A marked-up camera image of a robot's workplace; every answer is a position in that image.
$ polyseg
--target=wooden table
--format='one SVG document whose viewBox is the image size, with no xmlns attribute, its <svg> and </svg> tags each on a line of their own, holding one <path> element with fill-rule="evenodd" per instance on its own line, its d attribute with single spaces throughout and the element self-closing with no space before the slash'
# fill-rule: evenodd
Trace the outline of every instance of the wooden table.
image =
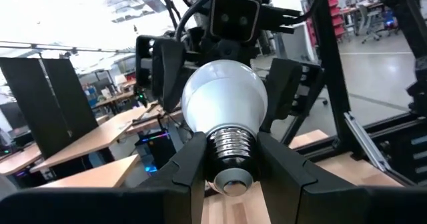
<svg viewBox="0 0 427 224">
<path fill-rule="evenodd" d="M 151 115 L 158 115 L 162 111 L 163 111 L 162 108 L 160 106 L 157 106 L 155 109 L 151 110 L 150 114 Z M 182 117 L 182 111 L 175 111 L 175 112 L 171 113 L 170 116 L 174 119 L 178 119 L 178 118 Z M 168 118 L 168 116 L 165 116 L 162 119 L 162 121 L 167 121 L 167 118 Z M 154 120 L 146 121 L 146 122 L 141 123 L 139 125 L 130 127 L 126 131 L 126 134 L 132 135 L 132 134 L 139 133 L 141 131 L 148 131 L 150 129 L 154 129 L 157 127 L 159 127 L 159 122 L 157 121 L 157 119 L 154 119 Z"/>
<path fill-rule="evenodd" d="M 40 158 L 41 152 L 37 144 L 34 143 L 29 147 L 24 148 L 22 152 L 14 153 L 0 161 L 0 182 L 3 183 L 0 184 L 0 186 L 4 186 L 4 182 L 8 181 L 10 183 L 8 186 L 14 186 L 14 189 L 22 188 L 14 174 Z"/>
<path fill-rule="evenodd" d="M 14 174 L 24 167 L 41 158 L 41 152 L 37 144 L 24 148 L 24 151 L 14 153 L 0 162 L 0 175 Z"/>
<path fill-rule="evenodd" d="M 138 107 L 112 117 L 110 120 L 62 149 L 60 152 L 33 167 L 31 172 L 53 167 L 60 163 L 109 147 L 131 127 L 132 119 L 141 117 L 146 110 L 145 107 Z"/>
<path fill-rule="evenodd" d="M 321 131 L 314 131 L 295 137 L 291 147 L 299 147 L 327 137 Z M 355 161 L 349 153 L 329 158 L 316 163 L 325 170 L 355 185 L 391 185 L 400 186 L 395 180 L 383 174 L 366 161 Z M 241 197 L 214 195 L 205 199 L 203 204 L 202 224 L 268 224 L 266 203 L 261 186 L 254 186 Z"/>
<path fill-rule="evenodd" d="M 132 79 L 130 81 L 127 81 L 127 82 L 121 84 L 121 87 L 128 88 L 128 87 L 131 87 L 131 86 L 133 86 L 135 84 L 136 84 L 136 79 Z"/>
<path fill-rule="evenodd" d="M 116 115 L 119 113 L 119 109 L 117 107 L 117 101 L 121 101 L 123 99 L 127 99 L 133 96 L 133 91 L 128 91 L 119 95 L 115 95 L 112 98 L 106 99 L 104 101 L 100 101 L 98 103 L 96 103 L 96 105 L 94 105 L 92 107 L 92 109 L 98 108 L 98 107 L 102 107 L 104 105 L 107 105 L 110 109 L 111 112 Z"/>
<path fill-rule="evenodd" d="M 4 155 L 4 156 L 1 156 L 0 157 L 0 162 L 2 161 L 2 160 L 5 160 L 6 158 L 8 158 L 8 157 L 10 157 L 12 154 L 6 154 L 6 155 Z"/>
<path fill-rule="evenodd" d="M 119 95 L 115 95 L 112 98 L 106 99 L 104 101 L 100 101 L 100 102 L 96 103 L 95 107 L 100 107 L 100 106 L 103 106 L 103 105 L 107 105 L 107 104 L 109 104 L 111 102 L 119 101 L 119 100 L 126 99 L 126 98 L 130 98 L 132 96 L 133 96 L 133 91 L 128 91 L 128 92 L 125 92 L 125 93 L 122 93 L 122 94 L 119 94 Z"/>
<path fill-rule="evenodd" d="M 381 7 L 381 6 L 383 6 L 384 4 L 382 3 L 382 2 L 380 2 L 380 1 L 374 1 L 374 2 L 371 2 L 371 3 L 369 3 L 369 4 L 363 4 L 366 8 L 368 8 L 368 9 L 371 9 L 371 8 L 377 8 L 377 7 Z M 341 14 L 343 14 L 343 15 L 347 15 L 347 14 L 350 14 L 350 13 L 353 13 L 353 12 L 356 12 L 356 11 L 358 11 L 359 10 L 359 8 L 357 8 L 357 7 L 345 7 L 345 8 L 343 8 L 343 9 L 341 9 Z"/>
<path fill-rule="evenodd" d="M 133 155 L 40 187 L 120 187 L 139 160 Z"/>
<path fill-rule="evenodd" d="M 98 122 L 98 125 L 106 122 L 108 120 L 108 115 L 103 115 L 101 117 L 96 118 L 96 122 Z"/>
</svg>

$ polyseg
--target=black monitor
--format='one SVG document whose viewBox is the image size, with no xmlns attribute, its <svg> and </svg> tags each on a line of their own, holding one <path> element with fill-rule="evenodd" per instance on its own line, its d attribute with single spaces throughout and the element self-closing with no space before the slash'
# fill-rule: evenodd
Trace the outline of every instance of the black monitor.
<svg viewBox="0 0 427 224">
<path fill-rule="evenodd" d="M 27 122 L 18 106 L 18 103 L 10 102 L 1 104 L 0 110 L 6 117 L 6 120 L 9 122 L 12 129 L 24 127 L 27 125 Z"/>
<path fill-rule="evenodd" d="M 92 85 L 96 88 L 96 91 L 99 95 L 102 95 L 101 90 L 108 88 L 111 94 L 114 93 L 113 84 L 109 81 L 108 78 L 101 79 L 92 83 Z"/>
</svg>

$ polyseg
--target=black panel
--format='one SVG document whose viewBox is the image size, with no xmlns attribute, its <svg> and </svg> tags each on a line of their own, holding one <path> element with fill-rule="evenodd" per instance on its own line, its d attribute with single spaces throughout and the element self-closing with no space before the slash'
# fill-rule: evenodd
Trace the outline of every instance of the black panel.
<svg viewBox="0 0 427 224">
<path fill-rule="evenodd" d="M 80 158 L 74 158 L 72 160 L 54 165 L 51 170 L 55 173 L 57 179 L 62 179 L 75 175 L 82 171 L 87 171 L 93 168 L 88 155 L 84 155 Z"/>
<path fill-rule="evenodd" d="M 0 57 L 0 68 L 44 158 L 70 144 L 67 125 L 38 59 Z"/>
<path fill-rule="evenodd" d="M 98 126 L 79 78 L 68 59 L 43 59 L 62 114 L 76 141 Z"/>
<path fill-rule="evenodd" d="M 135 146 L 148 144 L 148 148 L 154 157 L 157 170 L 161 169 L 176 154 L 175 147 L 169 133 L 158 131 L 139 137 Z"/>
<path fill-rule="evenodd" d="M 18 103 L 11 102 L 0 105 L 1 112 L 6 117 L 12 129 L 20 128 L 27 125 L 24 114 L 20 110 Z"/>
</svg>

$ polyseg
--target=chair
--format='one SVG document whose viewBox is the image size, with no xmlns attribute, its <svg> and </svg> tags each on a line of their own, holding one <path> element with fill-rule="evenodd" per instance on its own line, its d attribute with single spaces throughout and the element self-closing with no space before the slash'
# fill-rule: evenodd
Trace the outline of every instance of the chair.
<svg viewBox="0 0 427 224">
<path fill-rule="evenodd" d="M 359 34 L 362 33 L 363 29 L 366 29 L 367 34 L 365 39 L 362 41 L 362 44 L 365 44 L 369 38 L 373 38 L 374 40 L 379 41 L 381 35 L 376 33 L 375 28 L 382 23 L 382 19 L 377 17 L 379 14 L 381 14 L 381 11 L 368 11 L 368 8 L 364 5 L 359 6 L 359 11 L 362 16 L 359 27 Z"/>
</svg>

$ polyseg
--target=ceiling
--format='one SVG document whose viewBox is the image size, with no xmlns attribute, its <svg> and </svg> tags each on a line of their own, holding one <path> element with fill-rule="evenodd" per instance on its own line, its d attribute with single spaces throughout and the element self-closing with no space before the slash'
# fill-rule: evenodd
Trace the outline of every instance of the ceiling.
<svg viewBox="0 0 427 224">
<path fill-rule="evenodd" d="M 172 28 L 161 0 L 0 0 L 0 4 L 9 7 L 0 9 L 0 16 L 7 20 L 0 23 L 0 42 L 129 51 L 135 47 L 135 27 L 138 34 L 150 35 L 160 35 Z M 38 57 L 39 52 L 0 48 L 2 57 Z M 64 51 L 43 52 L 43 56 L 50 58 L 58 58 L 59 54 Z M 74 61 L 73 65 L 86 73 L 100 60 L 112 65 L 126 57 L 130 58 L 128 53 L 80 52 L 75 59 L 86 61 Z"/>
</svg>

